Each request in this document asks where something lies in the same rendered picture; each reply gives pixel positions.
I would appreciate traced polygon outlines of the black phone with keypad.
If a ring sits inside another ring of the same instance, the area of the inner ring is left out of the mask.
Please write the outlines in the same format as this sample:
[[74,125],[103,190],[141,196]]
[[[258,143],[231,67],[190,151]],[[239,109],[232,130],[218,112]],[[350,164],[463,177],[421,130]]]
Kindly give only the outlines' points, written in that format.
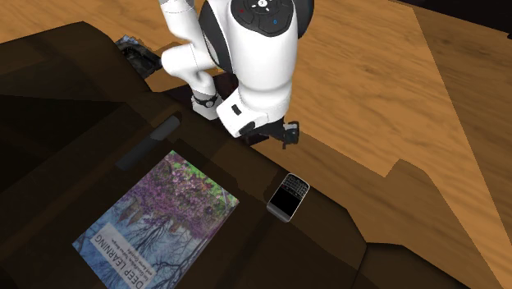
[[267,210],[282,222],[289,222],[309,189],[309,183],[288,173],[267,202]]

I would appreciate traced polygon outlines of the book with purple blossom cover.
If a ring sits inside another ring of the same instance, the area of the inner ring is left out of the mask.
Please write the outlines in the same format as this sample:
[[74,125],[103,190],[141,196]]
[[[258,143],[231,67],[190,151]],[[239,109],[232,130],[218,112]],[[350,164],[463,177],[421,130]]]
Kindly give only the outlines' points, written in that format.
[[174,289],[238,203],[171,151],[72,245],[107,289]]

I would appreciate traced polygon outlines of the black and grey lumpy object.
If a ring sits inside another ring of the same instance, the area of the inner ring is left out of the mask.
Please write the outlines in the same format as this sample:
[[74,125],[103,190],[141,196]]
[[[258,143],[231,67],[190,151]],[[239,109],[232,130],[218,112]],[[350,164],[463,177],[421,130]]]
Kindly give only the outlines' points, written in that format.
[[124,35],[115,42],[115,45],[143,79],[162,69],[161,58],[135,38]]

